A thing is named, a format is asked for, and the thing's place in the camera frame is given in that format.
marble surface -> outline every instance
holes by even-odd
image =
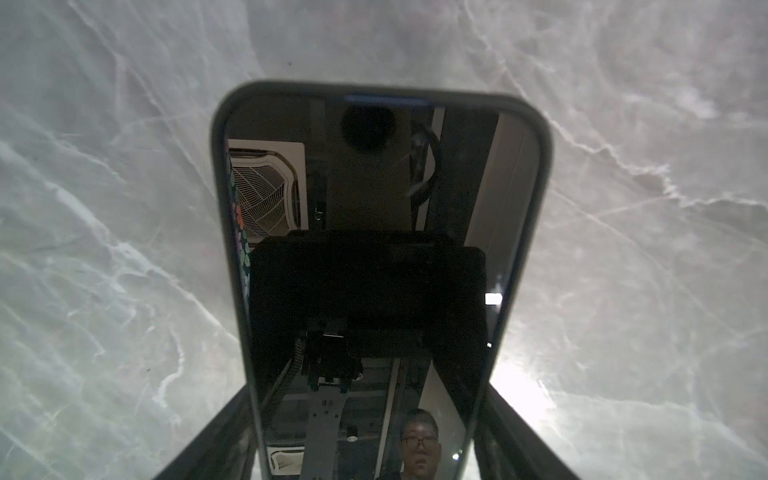
[[[0,477],[150,478],[243,382],[207,128],[506,91],[556,147],[494,384],[583,478],[768,477],[762,0],[0,3]]]

